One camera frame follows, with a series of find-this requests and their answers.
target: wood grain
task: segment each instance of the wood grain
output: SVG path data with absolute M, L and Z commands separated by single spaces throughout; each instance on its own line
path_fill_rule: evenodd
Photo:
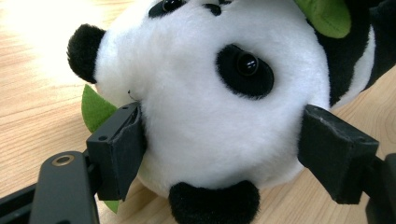
M 84 82 L 66 61 L 68 38 L 82 23 L 106 29 L 131 1 L 0 1 L 0 198 L 37 180 L 40 164 L 83 151 L 90 133 L 80 115 Z M 396 152 L 396 67 L 354 102 L 334 111 Z M 255 223 L 366 223 L 360 205 L 338 205 L 307 170 L 262 190 Z M 135 181 L 117 215 L 98 202 L 102 223 L 175 223 L 168 202 Z

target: plush leaf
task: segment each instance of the plush leaf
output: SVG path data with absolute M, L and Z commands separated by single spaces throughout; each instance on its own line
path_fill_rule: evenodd
M 81 111 L 85 125 L 91 133 L 95 132 L 117 108 L 101 97 L 89 85 L 82 93 Z
M 119 211 L 120 201 L 103 201 L 105 205 L 113 211 L 113 213 L 117 214 Z
M 315 29 L 323 35 L 343 38 L 351 19 L 345 0 L 295 0 Z

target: metal screw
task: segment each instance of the metal screw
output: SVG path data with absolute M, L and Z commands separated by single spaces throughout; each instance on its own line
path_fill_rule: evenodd
M 73 160 L 74 160 L 74 156 L 73 155 L 63 155 L 63 156 L 60 156 L 60 157 L 56 158 L 55 160 L 53 160 L 52 161 L 52 165 L 54 165 L 54 166 L 64 166 L 64 165 L 69 164 Z

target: black eye patch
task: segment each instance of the black eye patch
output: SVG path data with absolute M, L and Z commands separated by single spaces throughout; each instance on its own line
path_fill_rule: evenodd
M 221 5 L 229 5 L 229 4 L 231 4 L 231 1 L 228 1 L 228 0 L 219 0 L 219 3 L 220 3 Z
M 274 73 L 271 67 L 252 53 L 243 51 L 235 45 L 228 45 L 222 49 L 216 63 L 219 76 L 237 95 L 259 100 L 274 86 Z
M 148 16 L 150 18 L 161 17 L 175 11 L 184 4 L 186 4 L 184 0 L 163 0 L 149 10 Z

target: stuffed panda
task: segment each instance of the stuffed panda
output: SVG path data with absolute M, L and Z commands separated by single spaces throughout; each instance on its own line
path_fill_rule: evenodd
M 249 223 L 259 189 L 303 168 L 304 107 L 346 104 L 395 64 L 395 0 L 341 1 L 341 37 L 296 2 L 144 0 L 108 30 L 84 24 L 70 39 L 79 77 L 115 106 L 140 103 L 138 177 L 179 223 Z

